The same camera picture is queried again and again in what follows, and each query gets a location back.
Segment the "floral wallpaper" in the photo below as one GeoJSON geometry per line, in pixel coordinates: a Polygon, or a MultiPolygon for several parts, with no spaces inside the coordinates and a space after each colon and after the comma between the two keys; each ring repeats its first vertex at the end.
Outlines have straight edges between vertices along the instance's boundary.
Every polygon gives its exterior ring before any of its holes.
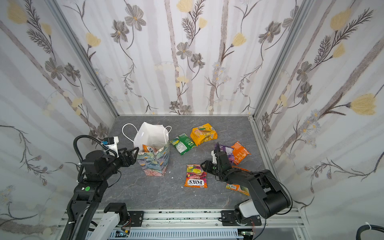
{"type": "Polygon", "coordinates": [[[315,1],[257,114],[314,240],[382,225],[383,13],[382,1],[315,1]]]}
{"type": "Polygon", "coordinates": [[[253,114],[297,0],[58,0],[119,114],[253,114]]]}
{"type": "Polygon", "coordinates": [[[51,239],[76,185],[73,139],[102,139],[114,117],[44,1],[0,6],[0,235],[51,239]]]}

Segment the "floral painted bag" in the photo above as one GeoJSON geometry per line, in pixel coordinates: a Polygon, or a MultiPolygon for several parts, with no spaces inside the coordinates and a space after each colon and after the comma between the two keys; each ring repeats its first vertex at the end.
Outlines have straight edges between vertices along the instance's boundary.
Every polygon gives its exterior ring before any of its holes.
{"type": "Polygon", "coordinates": [[[134,140],[130,139],[124,134],[124,127],[132,125],[131,123],[125,124],[121,131],[123,135],[133,142],[134,147],[139,147],[137,154],[137,163],[140,164],[147,176],[164,176],[167,170],[169,161],[169,132],[172,130],[171,126],[164,127],[163,125],[152,125],[143,122],[140,129],[134,126],[137,134],[134,140]],[[158,149],[156,152],[144,152],[143,145],[150,146],[158,149]]]}

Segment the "snack bag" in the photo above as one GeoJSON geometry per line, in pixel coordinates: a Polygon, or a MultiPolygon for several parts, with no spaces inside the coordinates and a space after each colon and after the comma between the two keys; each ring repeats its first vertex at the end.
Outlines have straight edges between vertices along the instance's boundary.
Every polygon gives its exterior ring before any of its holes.
{"type": "Polygon", "coordinates": [[[242,194],[249,196],[249,190],[247,187],[242,187],[242,186],[237,185],[237,184],[227,184],[225,188],[232,189],[232,190],[241,192],[242,194]]]}
{"type": "Polygon", "coordinates": [[[225,151],[227,153],[227,157],[230,163],[233,163],[235,161],[235,156],[233,155],[233,148],[228,146],[220,145],[220,151],[225,151]]]}
{"type": "Polygon", "coordinates": [[[207,188],[207,173],[198,164],[187,165],[187,178],[184,187],[207,188]]]}
{"type": "Polygon", "coordinates": [[[196,146],[199,146],[204,142],[217,139],[217,132],[209,123],[207,123],[193,128],[190,137],[195,142],[196,146]]]}
{"type": "Polygon", "coordinates": [[[143,144],[143,148],[144,148],[144,152],[151,152],[151,153],[157,152],[156,148],[150,147],[150,146],[147,146],[147,145],[144,145],[144,144],[143,144]]]}
{"type": "Polygon", "coordinates": [[[236,165],[238,165],[248,154],[251,155],[251,153],[248,152],[238,141],[231,147],[234,148],[232,153],[235,156],[235,161],[233,163],[236,165]]]}
{"type": "Polygon", "coordinates": [[[176,147],[180,155],[196,147],[196,144],[185,134],[182,133],[170,141],[176,147]]]}

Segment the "gray tabletop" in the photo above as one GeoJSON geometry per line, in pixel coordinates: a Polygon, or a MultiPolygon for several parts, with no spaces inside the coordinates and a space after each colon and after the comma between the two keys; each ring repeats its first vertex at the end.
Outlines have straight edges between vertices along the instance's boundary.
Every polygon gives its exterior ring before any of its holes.
{"type": "MultiPolygon", "coordinates": [[[[205,142],[180,155],[170,145],[167,173],[163,177],[146,176],[139,164],[120,168],[122,177],[113,187],[108,188],[100,207],[110,202],[125,202],[127,208],[233,208],[250,197],[226,189],[225,182],[216,181],[211,174],[207,175],[208,188],[184,187],[187,164],[200,164],[212,159],[211,151],[218,141],[222,145],[232,146],[239,141],[252,155],[248,155],[238,165],[248,170],[262,170],[264,164],[256,145],[256,140],[246,116],[120,116],[116,119],[108,136],[119,137],[119,148],[133,147],[133,143],[121,133],[126,123],[134,124],[137,129],[143,122],[172,126],[169,139],[185,132],[188,136],[192,128],[205,123],[211,124],[217,131],[218,138],[205,142]]],[[[124,133],[129,137],[136,134],[132,126],[127,126],[124,133]]],[[[108,182],[114,183],[119,174],[112,176],[108,182]]]]}

